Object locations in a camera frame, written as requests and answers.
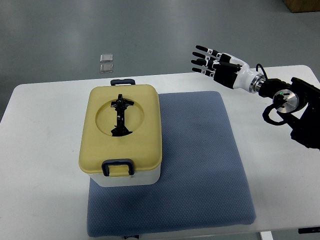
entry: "robotic hand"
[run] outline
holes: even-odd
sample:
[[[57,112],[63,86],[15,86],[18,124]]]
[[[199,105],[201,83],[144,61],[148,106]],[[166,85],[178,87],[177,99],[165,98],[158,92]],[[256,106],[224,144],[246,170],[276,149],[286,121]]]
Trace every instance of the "robotic hand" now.
[[[263,119],[272,125],[288,124],[292,128],[291,138],[307,148],[320,150],[320,90],[307,82],[293,77],[292,84],[277,78],[268,79],[261,64],[256,65],[255,71],[244,61],[216,50],[197,45],[196,48],[206,54],[193,52],[198,57],[191,62],[204,69],[192,68],[194,72],[213,78],[219,84],[230,89],[244,89],[249,93],[258,93],[263,98],[271,98],[272,104],[263,114]],[[307,105],[301,118],[292,113],[302,110]],[[270,119],[272,109],[283,121]]]

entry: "gray mat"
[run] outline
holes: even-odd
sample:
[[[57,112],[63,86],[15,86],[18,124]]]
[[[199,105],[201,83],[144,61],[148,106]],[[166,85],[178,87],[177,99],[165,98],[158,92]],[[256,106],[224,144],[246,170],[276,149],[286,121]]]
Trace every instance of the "gray mat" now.
[[[127,236],[249,225],[247,177],[218,92],[160,94],[163,160],[152,185],[100,187],[90,180],[87,232]]]

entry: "cable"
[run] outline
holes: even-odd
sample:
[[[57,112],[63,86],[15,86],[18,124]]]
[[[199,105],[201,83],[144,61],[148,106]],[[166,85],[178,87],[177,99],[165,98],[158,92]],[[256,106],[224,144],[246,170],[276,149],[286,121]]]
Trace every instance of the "cable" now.
[[[255,70],[258,72],[258,68],[259,68],[259,67],[261,68],[261,70],[262,70],[262,72],[263,72],[263,75],[264,75],[264,77],[265,77],[265,80],[268,80],[266,71],[265,71],[264,67],[263,67],[260,63],[258,63],[258,64],[255,66]]]

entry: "cardboard box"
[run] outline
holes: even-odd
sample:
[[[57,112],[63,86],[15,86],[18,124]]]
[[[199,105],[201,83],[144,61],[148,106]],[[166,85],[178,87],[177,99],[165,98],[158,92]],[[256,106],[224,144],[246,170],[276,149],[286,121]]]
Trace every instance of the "cardboard box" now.
[[[320,11],[320,0],[283,0],[292,13]]]

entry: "box handle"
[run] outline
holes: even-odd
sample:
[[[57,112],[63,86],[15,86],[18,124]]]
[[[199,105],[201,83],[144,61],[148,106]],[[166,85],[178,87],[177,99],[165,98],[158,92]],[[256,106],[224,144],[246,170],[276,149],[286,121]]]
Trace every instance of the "box handle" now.
[[[131,84],[136,85],[136,81],[130,78],[127,79],[113,79],[110,81],[111,86],[121,85],[121,84]]]
[[[126,159],[105,160],[101,165],[103,175],[105,175],[106,177],[109,177],[110,175],[109,166],[120,166],[120,165],[127,165],[129,167],[129,175],[135,174],[134,162],[131,159],[126,158]]]

